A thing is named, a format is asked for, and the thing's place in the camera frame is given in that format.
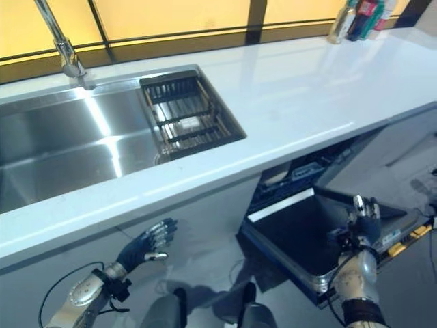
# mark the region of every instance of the robotic arm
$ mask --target robotic arm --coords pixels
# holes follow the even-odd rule
[[[94,269],[72,288],[66,302],[45,328],[92,327],[111,297],[122,302],[129,296],[127,288],[131,283],[129,279],[124,279],[131,271],[141,263],[167,258],[167,254],[159,252],[159,249],[173,240],[176,223],[176,220],[164,219],[153,225],[127,244],[116,262],[104,271]]]
[[[347,235],[340,237],[343,253],[333,286],[341,299],[343,326],[387,328],[375,287],[378,254],[371,246],[380,238],[380,209],[374,199],[354,197]]]

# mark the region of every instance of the white countertop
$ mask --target white countertop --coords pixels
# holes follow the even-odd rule
[[[0,268],[435,102],[436,39],[416,29],[381,36],[339,46],[306,38],[90,69],[98,80],[198,64],[247,138],[0,215]],[[0,98],[65,84],[56,74],[0,85]]]

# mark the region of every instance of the sink rack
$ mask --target sink rack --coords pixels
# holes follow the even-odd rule
[[[226,108],[196,71],[140,80],[161,141],[161,161],[244,138]]]

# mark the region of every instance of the faucet spout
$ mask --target faucet spout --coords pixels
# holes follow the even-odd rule
[[[70,40],[62,33],[47,1],[35,0],[35,4],[39,9],[42,18],[46,22],[48,29],[50,29],[50,32],[53,35],[53,44],[61,55],[61,65],[64,74],[68,77],[84,76],[87,72],[77,57],[76,51],[74,51]]]

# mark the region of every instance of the sink basin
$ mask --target sink basin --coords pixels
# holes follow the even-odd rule
[[[245,137],[198,67],[0,103],[0,213]]]

